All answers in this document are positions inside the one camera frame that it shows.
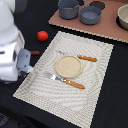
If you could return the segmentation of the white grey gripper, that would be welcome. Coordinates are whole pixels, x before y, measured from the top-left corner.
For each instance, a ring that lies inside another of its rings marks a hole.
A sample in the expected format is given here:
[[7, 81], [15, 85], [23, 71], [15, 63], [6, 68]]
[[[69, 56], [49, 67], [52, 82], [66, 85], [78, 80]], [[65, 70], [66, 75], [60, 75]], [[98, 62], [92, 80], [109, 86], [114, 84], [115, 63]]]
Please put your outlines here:
[[31, 53], [24, 45], [22, 34], [12, 43], [0, 45], [0, 81], [17, 81], [21, 72], [30, 71]]

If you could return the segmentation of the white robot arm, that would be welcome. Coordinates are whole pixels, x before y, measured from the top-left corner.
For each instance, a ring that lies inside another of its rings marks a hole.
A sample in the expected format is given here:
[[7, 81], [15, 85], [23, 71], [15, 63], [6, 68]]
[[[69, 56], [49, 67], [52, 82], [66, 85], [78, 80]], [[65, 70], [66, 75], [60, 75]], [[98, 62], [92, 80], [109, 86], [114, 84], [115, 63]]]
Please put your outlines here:
[[27, 0], [0, 0], [0, 81], [17, 81], [21, 73], [29, 73], [31, 53], [14, 23], [15, 13], [24, 11]]

